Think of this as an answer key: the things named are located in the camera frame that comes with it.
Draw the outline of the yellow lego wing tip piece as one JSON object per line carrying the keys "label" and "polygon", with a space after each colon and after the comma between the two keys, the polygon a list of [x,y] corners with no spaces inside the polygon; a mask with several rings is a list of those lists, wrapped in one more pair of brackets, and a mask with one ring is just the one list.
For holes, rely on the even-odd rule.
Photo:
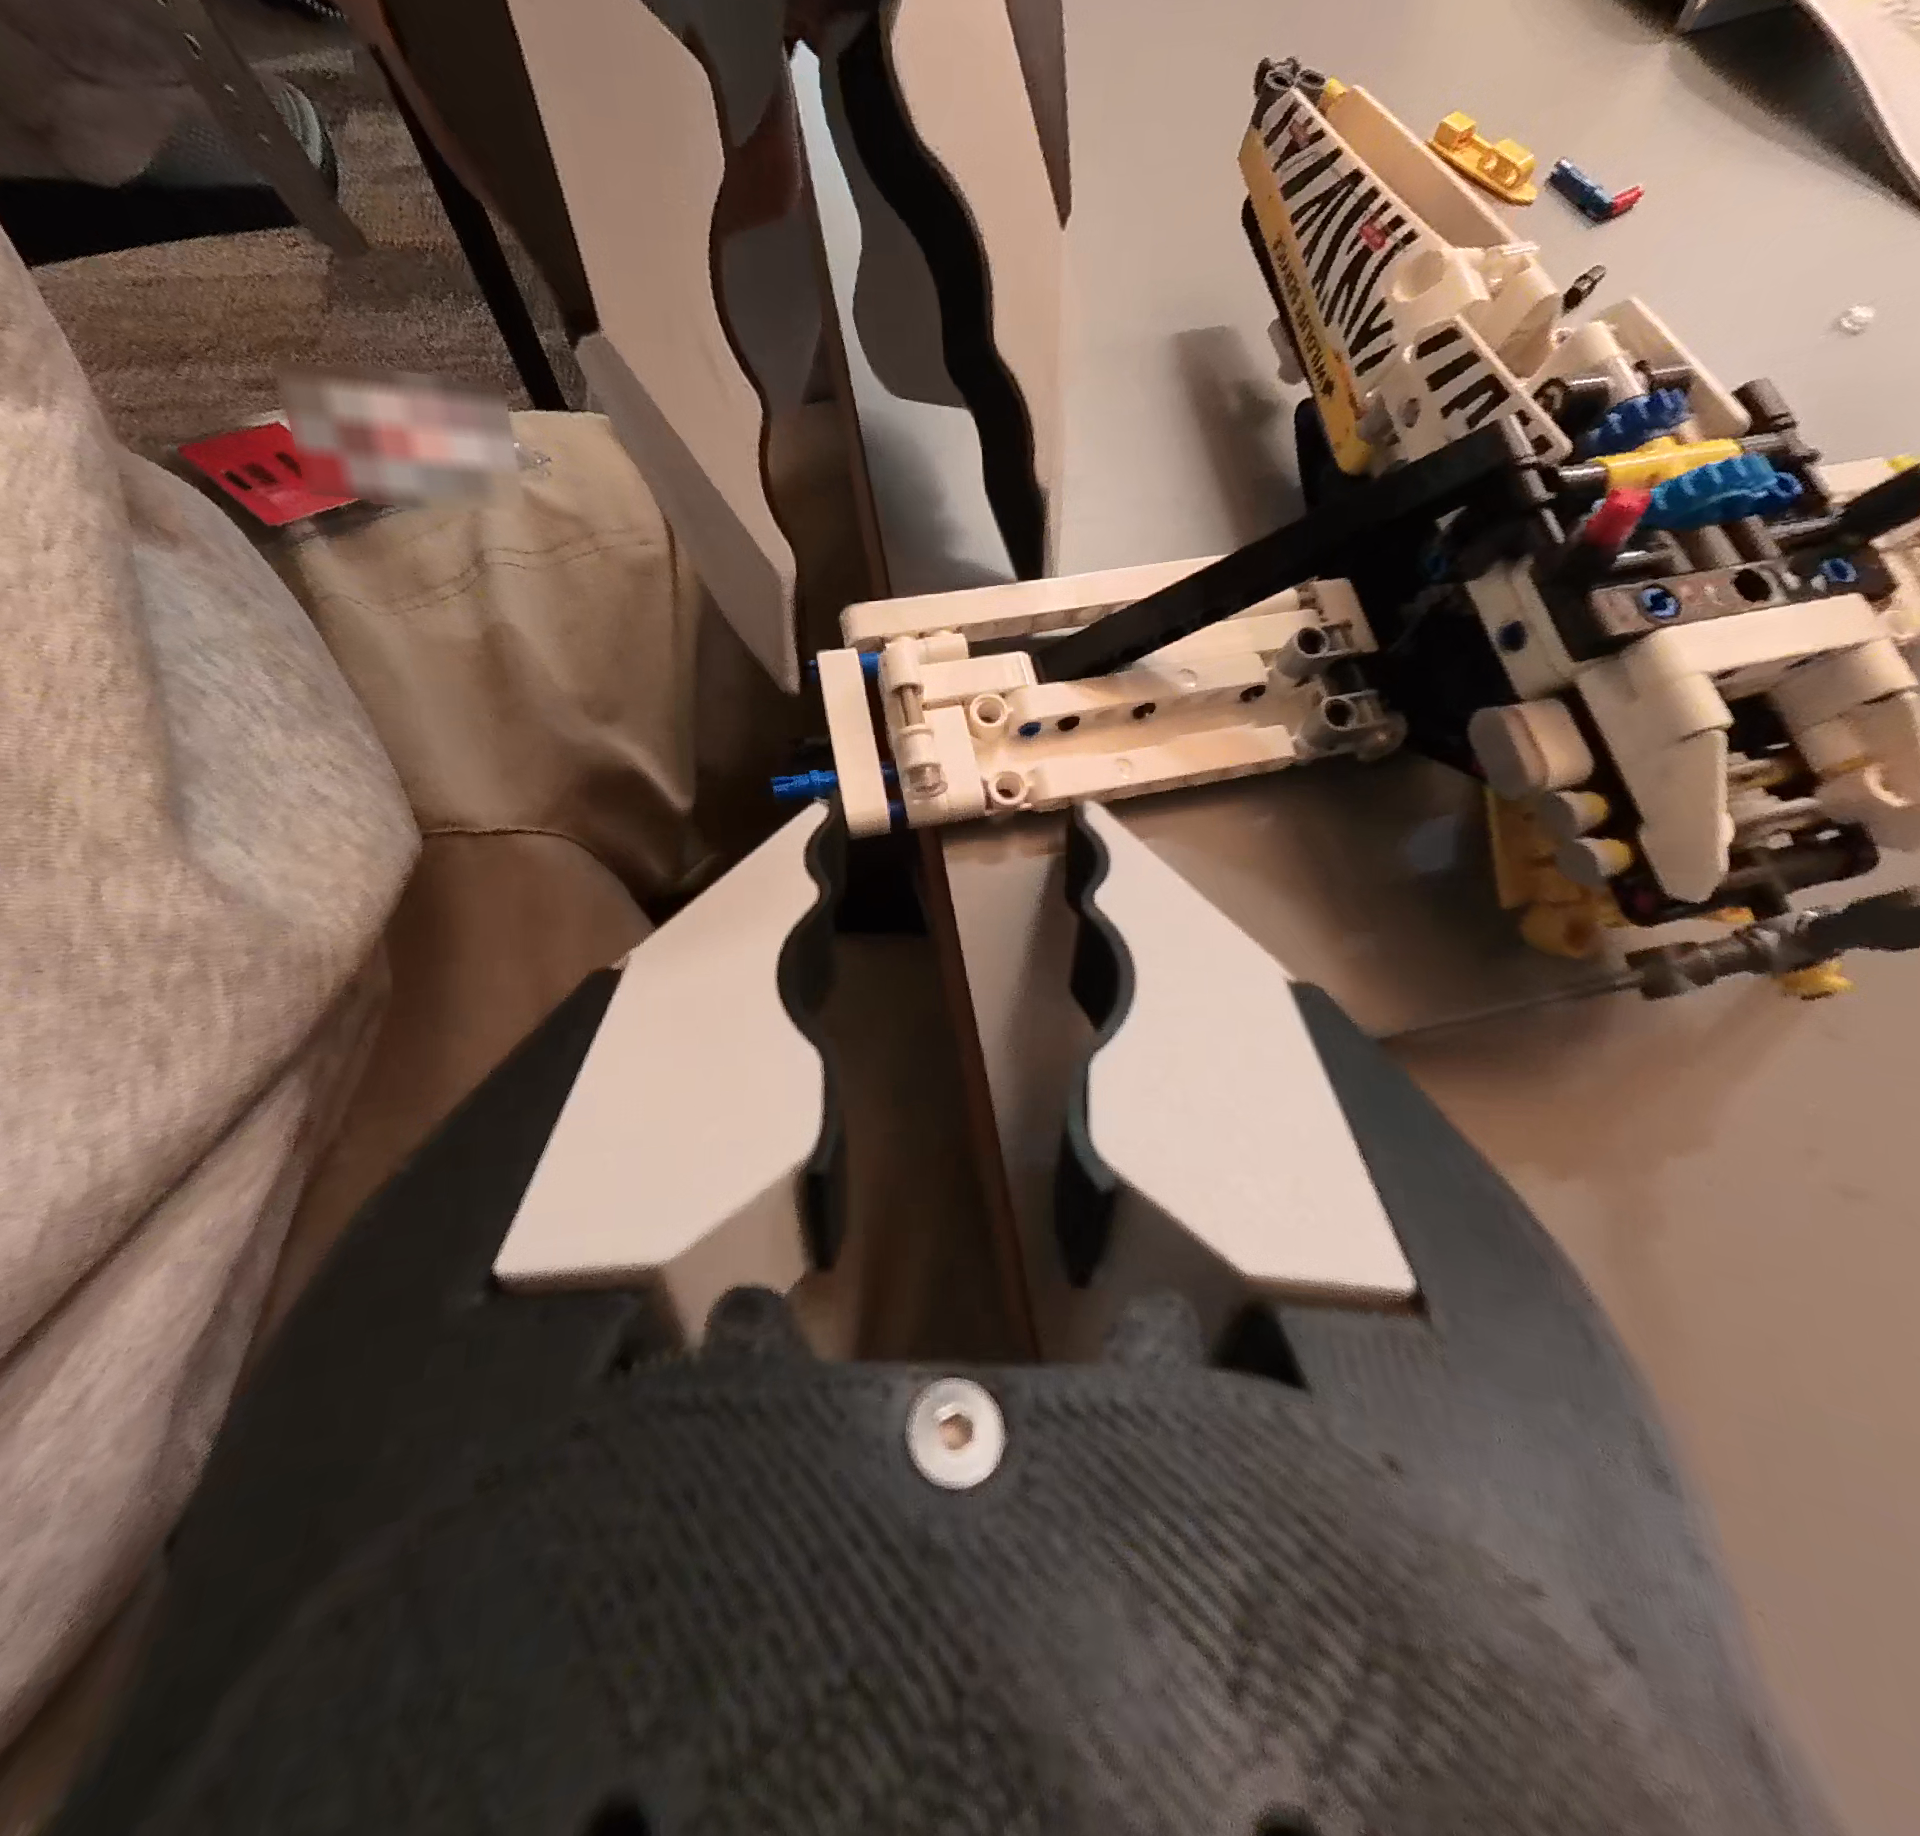
{"label": "yellow lego wing tip piece", "polygon": [[1536,201],[1536,159],[1529,146],[1514,138],[1492,138],[1480,133],[1480,125],[1462,111],[1449,111],[1434,125],[1427,150],[1466,179],[1476,191],[1505,201],[1505,206],[1532,206]]}

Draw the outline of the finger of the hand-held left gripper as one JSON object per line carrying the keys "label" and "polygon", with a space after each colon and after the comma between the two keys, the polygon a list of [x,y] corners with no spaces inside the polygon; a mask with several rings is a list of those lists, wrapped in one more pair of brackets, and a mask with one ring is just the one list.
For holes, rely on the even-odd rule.
{"label": "finger of the hand-held left gripper", "polygon": [[831,25],[831,285],[897,593],[1057,545],[1067,226],[1009,0]]}
{"label": "finger of the hand-held left gripper", "polygon": [[584,257],[587,391],[706,598],[799,692],[796,554],[763,491],[763,407],[718,312],[721,129],[697,58],[643,0],[505,0]]}

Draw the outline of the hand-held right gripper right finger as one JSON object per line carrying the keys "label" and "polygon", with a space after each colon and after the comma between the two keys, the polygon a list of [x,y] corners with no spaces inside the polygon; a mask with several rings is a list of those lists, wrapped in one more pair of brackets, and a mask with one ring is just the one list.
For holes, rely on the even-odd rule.
{"label": "hand-held right gripper right finger", "polygon": [[1259,1304],[1406,1309],[1418,1277],[1292,973],[1113,809],[1060,860],[1068,1066],[1050,1241],[1084,1322],[1169,1290],[1200,1325]]}

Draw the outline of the red white badge card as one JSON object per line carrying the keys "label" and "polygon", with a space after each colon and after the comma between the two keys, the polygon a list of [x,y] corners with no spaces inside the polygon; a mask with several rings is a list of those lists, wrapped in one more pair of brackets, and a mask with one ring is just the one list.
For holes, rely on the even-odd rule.
{"label": "red white badge card", "polygon": [[323,481],[326,459],[321,474],[310,473],[285,418],[180,442],[175,455],[263,531],[306,526],[359,504],[348,487]]}

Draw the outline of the zebra striped lego plane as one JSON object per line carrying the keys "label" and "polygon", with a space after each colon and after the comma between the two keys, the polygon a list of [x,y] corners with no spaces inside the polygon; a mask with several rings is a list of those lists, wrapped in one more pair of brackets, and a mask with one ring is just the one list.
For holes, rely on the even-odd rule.
{"label": "zebra striped lego plane", "polygon": [[1239,226],[1304,387],[1299,521],[1216,559],[871,598],[815,657],[853,838],[1394,750],[1483,793],[1498,908],[1608,988],[1916,951],[1916,459],[1561,285],[1366,89],[1263,61]]}

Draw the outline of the grey sweatshirt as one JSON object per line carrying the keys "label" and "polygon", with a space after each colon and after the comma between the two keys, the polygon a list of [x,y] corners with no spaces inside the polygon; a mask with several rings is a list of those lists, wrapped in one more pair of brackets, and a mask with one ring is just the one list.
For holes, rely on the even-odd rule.
{"label": "grey sweatshirt", "polygon": [[205,1464],[414,862],[321,633],[3,245],[7,1715]]}

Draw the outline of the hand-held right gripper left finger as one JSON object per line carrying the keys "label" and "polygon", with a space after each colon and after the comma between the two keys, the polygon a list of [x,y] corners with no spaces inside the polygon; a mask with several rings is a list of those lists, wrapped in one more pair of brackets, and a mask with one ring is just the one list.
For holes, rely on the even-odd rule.
{"label": "hand-held right gripper left finger", "polygon": [[636,1290],[704,1335],[793,1295],[847,1238],[847,1108],[824,1039],[847,825],[805,805],[636,943],[495,1251],[508,1295]]}

